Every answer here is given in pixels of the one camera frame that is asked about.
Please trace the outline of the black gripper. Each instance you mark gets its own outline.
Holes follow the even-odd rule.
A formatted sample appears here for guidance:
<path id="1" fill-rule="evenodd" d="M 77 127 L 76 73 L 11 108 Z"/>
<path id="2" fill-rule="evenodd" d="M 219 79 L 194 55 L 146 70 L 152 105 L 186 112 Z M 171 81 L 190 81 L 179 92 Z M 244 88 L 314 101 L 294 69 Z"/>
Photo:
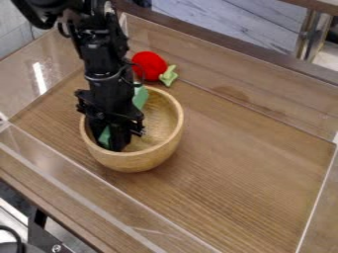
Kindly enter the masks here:
<path id="1" fill-rule="evenodd" d="M 75 91 L 76 109 L 88 117 L 98 144 L 110 143 L 110 149 L 120 152 L 131 142 L 131 133 L 143 135 L 144 114 L 132 103 L 135 88 L 142 84 L 134 83 L 134 78 L 124 75 L 85 75 L 84 78 L 90 89 Z"/>

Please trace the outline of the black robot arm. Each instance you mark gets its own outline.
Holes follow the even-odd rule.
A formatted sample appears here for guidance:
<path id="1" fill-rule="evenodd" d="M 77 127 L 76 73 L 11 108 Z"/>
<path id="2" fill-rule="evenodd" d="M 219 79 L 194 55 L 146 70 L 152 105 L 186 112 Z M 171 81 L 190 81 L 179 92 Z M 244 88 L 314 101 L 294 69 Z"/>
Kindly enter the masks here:
<path id="1" fill-rule="evenodd" d="M 126 58 L 128 38 L 112 0 L 11 0 L 29 23 L 57 28 L 71 39 L 84 64 L 85 90 L 73 92 L 98 145 L 122 151 L 144 133 L 144 114 L 134 103 L 132 62 Z"/>

